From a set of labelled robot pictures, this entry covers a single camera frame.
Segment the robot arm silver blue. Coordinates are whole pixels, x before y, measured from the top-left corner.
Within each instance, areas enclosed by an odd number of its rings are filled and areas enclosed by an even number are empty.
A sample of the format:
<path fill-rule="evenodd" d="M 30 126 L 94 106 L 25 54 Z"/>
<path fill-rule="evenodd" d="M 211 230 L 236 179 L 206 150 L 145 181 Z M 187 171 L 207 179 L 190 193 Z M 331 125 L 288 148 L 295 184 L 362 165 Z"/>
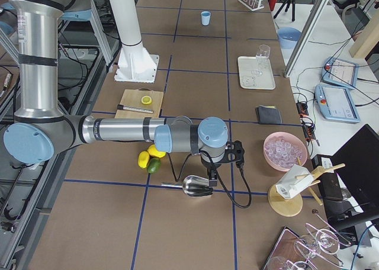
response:
<path fill-rule="evenodd" d="M 58 107 L 57 22 L 64 13 L 91 16 L 91 0 L 9 0 L 17 12 L 20 107 L 4 133 L 16 160 L 34 164 L 95 141 L 154 142 L 163 152 L 200 155 L 208 184 L 221 183 L 218 167 L 234 162 L 243 169 L 241 142 L 230 142 L 223 120 L 208 117 L 193 124 L 187 117 L 94 118 L 65 115 Z"/>

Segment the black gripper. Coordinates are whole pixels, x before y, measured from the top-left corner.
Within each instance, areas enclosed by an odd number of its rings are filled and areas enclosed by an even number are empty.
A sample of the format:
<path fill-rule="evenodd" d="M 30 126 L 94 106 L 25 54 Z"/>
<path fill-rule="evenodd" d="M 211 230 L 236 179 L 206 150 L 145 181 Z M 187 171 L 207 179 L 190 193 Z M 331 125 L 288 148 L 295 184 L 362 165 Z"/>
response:
<path fill-rule="evenodd" d="M 222 152 L 219 152 L 219 149 L 210 148 L 208 146 L 206 146 L 206 148 L 206 150 L 200 151 L 200 156 L 201 163 L 207 168 L 209 187 L 214 188 L 218 184 L 218 173 L 216 169 L 218 169 L 219 166 L 234 162 L 239 169 L 244 167 L 245 150 L 241 141 L 227 142 Z"/>

